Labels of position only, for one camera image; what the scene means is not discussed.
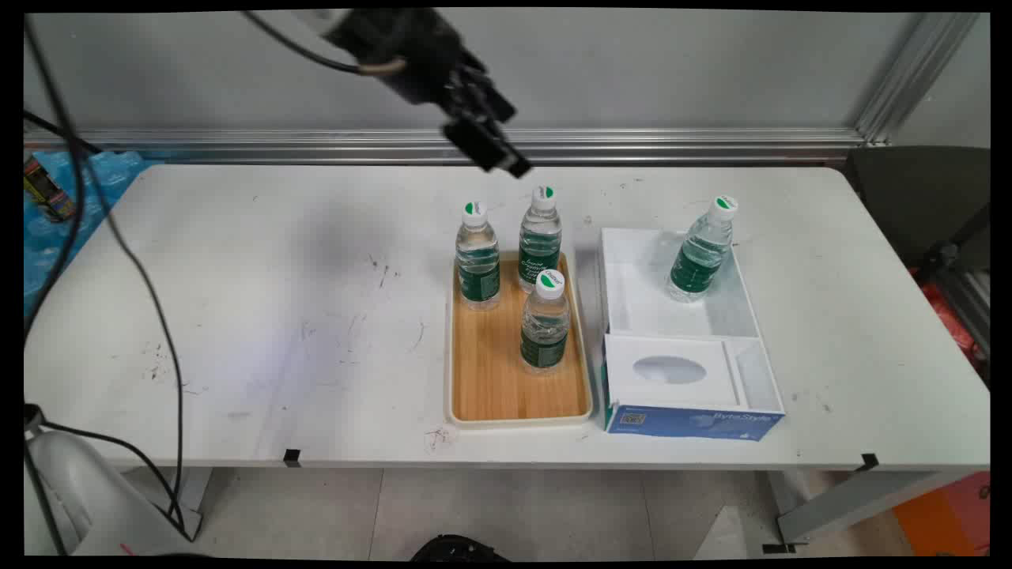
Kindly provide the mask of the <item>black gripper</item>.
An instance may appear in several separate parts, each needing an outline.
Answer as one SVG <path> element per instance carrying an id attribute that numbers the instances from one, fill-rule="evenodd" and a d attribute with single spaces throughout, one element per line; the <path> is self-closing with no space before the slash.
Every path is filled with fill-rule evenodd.
<path id="1" fill-rule="evenodd" d="M 458 91 L 469 111 L 448 113 L 442 134 L 484 172 L 514 178 L 532 164 L 500 130 L 516 108 L 485 74 L 451 22 L 433 8 L 354 8 L 327 25 L 323 39 L 350 53 L 357 65 L 409 104 L 451 104 Z"/>

